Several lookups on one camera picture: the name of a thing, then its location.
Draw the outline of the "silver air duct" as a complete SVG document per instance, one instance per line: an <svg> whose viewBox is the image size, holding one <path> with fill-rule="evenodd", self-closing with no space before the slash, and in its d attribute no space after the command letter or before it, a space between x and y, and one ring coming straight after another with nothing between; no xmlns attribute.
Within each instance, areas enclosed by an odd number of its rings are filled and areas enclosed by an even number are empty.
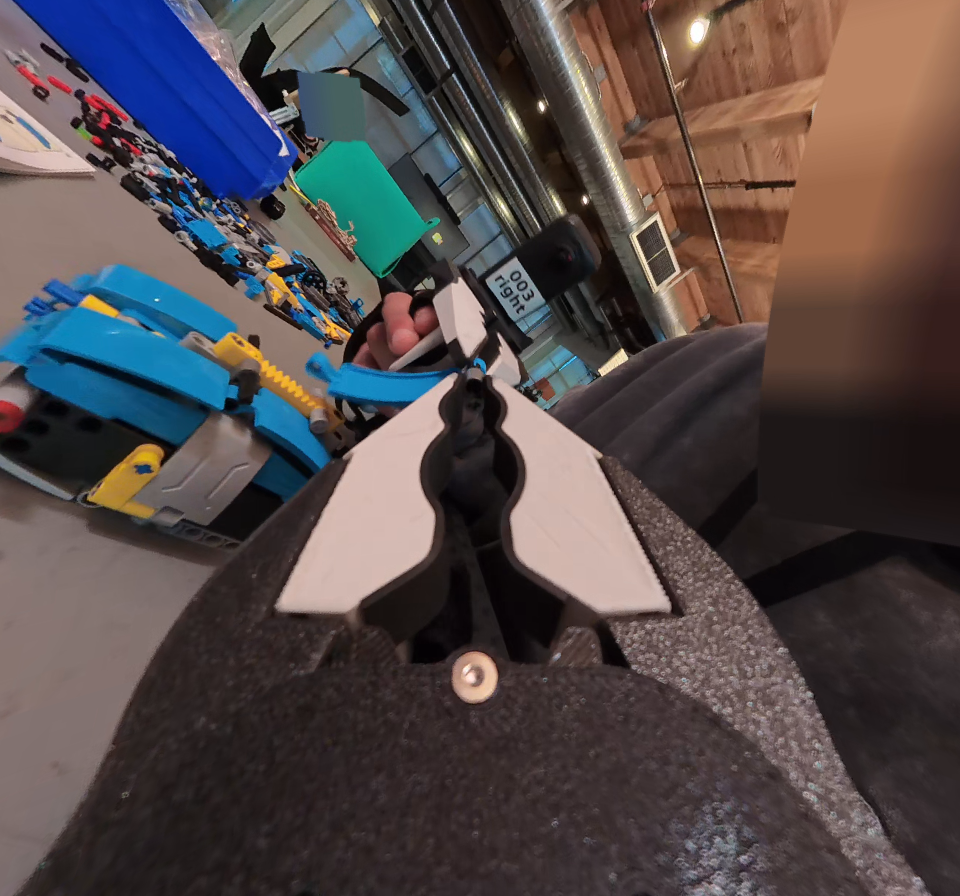
<svg viewBox="0 0 960 896"><path fill-rule="evenodd" d="M634 236L651 218L629 174L598 84L562 0L499 0L630 289L658 340L689 330L679 298L654 286Z"/></svg>

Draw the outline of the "narrow blue curved arc piece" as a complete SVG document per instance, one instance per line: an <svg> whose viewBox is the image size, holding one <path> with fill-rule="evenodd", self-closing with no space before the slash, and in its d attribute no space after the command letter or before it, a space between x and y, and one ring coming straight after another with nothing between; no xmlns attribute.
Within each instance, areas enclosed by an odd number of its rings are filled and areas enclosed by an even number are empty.
<svg viewBox="0 0 960 896"><path fill-rule="evenodd" d="M447 379L460 374L458 369L416 373L389 372L342 363L336 366L323 353L309 357L306 374L325 384L334 400L370 407L404 408L425 396Z"/></svg>

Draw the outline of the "white instruction booklet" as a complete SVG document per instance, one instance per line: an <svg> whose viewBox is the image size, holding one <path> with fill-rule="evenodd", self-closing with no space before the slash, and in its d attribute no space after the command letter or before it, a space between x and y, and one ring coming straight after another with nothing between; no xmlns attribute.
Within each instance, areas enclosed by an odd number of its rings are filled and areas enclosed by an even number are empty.
<svg viewBox="0 0 960 896"><path fill-rule="evenodd" d="M90 177L94 166L1 93L1 173L32 177Z"/></svg>

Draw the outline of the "blue yellow toy brick model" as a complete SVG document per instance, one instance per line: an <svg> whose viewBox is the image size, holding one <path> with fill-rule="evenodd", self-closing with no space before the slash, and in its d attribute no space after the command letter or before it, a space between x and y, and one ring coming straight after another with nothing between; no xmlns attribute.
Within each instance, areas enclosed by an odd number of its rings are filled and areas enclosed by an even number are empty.
<svg viewBox="0 0 960 896"><path fill-rule="evenodd" d="M118 264L43 293L2 339L2 471L20 482L231 550L346 451L323 392L182 290Z"/></svg>

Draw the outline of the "teal plastic bin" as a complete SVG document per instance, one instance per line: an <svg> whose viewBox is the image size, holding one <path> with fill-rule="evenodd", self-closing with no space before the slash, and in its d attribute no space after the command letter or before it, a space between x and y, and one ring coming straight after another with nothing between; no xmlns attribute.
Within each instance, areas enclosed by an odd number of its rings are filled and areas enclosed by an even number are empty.
<svg viewBox="0 0 960 896"><path fill-rule="evenodd" d="M326 143L293 179L312 203L330 207L337 225L355 237L357 258L378 279L440 223L420 216L363 140Z"/></svg>

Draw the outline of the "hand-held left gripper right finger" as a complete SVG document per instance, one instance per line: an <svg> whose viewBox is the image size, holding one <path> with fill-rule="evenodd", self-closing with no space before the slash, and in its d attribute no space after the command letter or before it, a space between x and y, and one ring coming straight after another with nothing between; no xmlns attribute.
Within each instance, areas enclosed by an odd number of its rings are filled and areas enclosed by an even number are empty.
<svg viewBox="0 0 960 896"><path fill-rule="evenodd" d="M504 379L486 378L484 389L495 468L509 490L497 602L510 620L552 642L567 626L670 615L670 595L602 453Z"/></svg>

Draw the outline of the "person's right hand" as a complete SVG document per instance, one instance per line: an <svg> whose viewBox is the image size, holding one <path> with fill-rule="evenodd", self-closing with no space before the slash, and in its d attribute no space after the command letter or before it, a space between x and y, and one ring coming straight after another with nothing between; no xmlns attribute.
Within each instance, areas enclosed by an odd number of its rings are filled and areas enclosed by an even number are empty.
<svg viewBox="0 0 960 896"><path fill-rule="evenodd" d="M438 329L431 304L414 305L405 292L388 293L381 303L380 320L371 324L350 361L361 367L388 370Z"/></svg>

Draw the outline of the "blue plastic bin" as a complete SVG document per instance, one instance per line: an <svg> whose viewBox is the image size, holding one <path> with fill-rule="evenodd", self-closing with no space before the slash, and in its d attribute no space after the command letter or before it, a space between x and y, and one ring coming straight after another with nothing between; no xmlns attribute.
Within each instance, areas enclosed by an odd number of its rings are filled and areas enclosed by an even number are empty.
<svg viewBox="0 0 960 896"><path fill-rule="evenodd" d="M13 0L215 194L271 194L293 145L164 0Z"/></svg>

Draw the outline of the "white vent grille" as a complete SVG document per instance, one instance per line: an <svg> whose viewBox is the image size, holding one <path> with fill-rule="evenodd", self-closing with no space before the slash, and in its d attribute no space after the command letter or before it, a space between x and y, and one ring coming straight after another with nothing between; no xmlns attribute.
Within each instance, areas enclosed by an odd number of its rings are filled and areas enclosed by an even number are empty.
<svg viewBox="0 0 960 896"><path fill-rule="evenodd" d="M669 289L681 276L681 268L661 214L649 214L630 231L629 240L651 292Z"/></svg>

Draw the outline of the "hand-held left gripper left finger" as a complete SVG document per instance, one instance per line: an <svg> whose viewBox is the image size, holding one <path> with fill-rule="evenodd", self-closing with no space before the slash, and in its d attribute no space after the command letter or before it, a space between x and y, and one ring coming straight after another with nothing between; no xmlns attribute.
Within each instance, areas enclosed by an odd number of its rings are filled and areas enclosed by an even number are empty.
<svg viewBox="0 0 960 896"><path fill-rule="evenodd" d="M276 613L375 626L395 645L436 618L450 591L440 494L465 383L443 377L350 451Z"/></svg>

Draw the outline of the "pile of loose brick pieces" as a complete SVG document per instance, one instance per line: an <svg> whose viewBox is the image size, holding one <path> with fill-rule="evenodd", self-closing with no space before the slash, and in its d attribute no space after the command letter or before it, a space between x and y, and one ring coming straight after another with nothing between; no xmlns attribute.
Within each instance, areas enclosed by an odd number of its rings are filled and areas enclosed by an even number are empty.
<svg viewBox="0 0 960 896"><path fill-rule="evenodd" d="M55 92L76 101L69 124L89 148L81 158L94 172L115 174L204 268L325 349L347 343L364 307L351 297L345 278L329 278L306 254L283 249L241 201L216 195L112 100L45 72L26 50L4 55L38 101L48 102Z"/></svg>

